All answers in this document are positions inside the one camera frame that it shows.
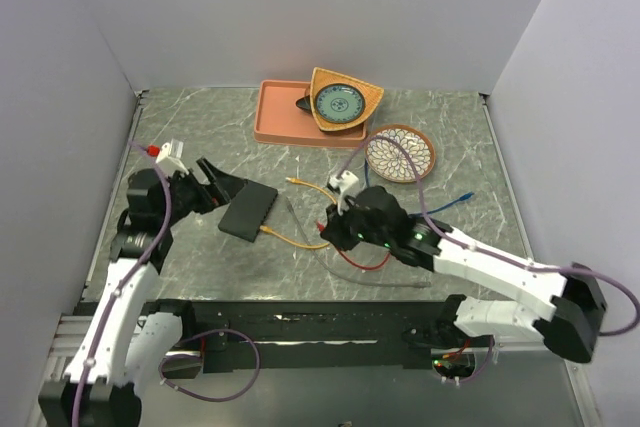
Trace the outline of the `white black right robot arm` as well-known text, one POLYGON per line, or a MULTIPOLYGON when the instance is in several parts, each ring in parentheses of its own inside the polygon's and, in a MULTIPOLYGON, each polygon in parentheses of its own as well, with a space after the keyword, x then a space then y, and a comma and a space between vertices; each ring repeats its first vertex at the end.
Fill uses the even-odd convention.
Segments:
POLYGON ((340 187, 331 191, 337 200, 326 209, 321 236, 338 250, 376 245, 407 266, 500 294, 498 300, 449 295, 424 329, 430 347, 452 348, 477 339, 540 342, 565 360, 591 361, 607 304, 588 268, 556 273, 528 264, 446 223, 411 216, 381 186, 356 195, 340 187))

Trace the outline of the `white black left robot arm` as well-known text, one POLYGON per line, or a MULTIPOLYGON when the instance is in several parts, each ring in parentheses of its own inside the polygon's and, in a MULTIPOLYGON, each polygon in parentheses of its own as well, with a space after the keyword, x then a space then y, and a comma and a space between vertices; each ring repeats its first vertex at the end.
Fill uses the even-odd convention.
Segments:
POLYGON ((190 347, 198 324, 188 301, 160 301, 138 325, 172 246, 171 227, 226 206, 247 185, 200 158, 205 182, 178 161, 156 160, 127 180, 127 208, 110 247, 105 286, 88 330, 59 380, 38 404, 50 426, 136 426, 142 397, 164 355, 190 347))

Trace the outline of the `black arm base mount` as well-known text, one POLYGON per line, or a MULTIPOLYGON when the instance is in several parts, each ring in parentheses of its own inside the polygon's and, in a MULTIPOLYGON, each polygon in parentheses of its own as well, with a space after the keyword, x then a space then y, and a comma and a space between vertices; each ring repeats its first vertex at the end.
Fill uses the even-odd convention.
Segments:
POLYGON ((207 373, 235 369, 400 365, 428 369, 431 352, 484 348, 492 335, 454 324, 462 301, 184 301, 109 314, 91 371, 111 382, 155 370, 172 350, 204 350, 207 373))

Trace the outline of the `black network switch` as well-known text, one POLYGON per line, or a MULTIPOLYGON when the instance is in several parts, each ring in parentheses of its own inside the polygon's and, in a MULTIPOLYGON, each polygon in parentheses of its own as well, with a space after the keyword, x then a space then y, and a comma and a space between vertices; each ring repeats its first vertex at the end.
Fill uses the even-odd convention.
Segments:
POLYGON ((219 230, 253 243, 277 197, 277 189, 248 181, 229 203, 218 224, 219 230))

